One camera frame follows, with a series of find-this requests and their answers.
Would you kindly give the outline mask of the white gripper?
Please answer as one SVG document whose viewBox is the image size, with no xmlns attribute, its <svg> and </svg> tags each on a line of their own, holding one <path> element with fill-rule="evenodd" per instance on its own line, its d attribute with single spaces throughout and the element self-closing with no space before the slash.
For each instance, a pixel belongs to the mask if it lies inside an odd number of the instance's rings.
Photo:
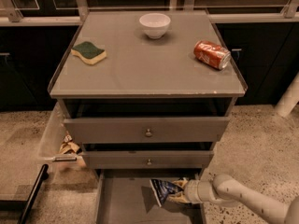
<svg viewBox="0 0 299 224">
<path fill-rule="evenodd" d="M 168 200 L 173 203 L 202 203 L 199 196 L 200 181 L 188 180 L 186 178 L 174 181 L 174 184 L 184 188 L 184 193 L 171 194 Z"/>
</svg>

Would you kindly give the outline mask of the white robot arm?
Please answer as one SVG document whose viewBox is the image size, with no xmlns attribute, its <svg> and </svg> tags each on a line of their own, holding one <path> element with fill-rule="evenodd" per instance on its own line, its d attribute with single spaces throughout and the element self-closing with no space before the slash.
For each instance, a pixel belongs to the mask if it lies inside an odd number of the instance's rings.
<svg viewBox="0 0 299 224">
<path fill-rule="evenodd" d="M 235 107 L 203 176 L 170 200 L 242 204 L 267 224 L 299 224 L 298 90 L 295 78 L 274 106 Z"/>
</svg>

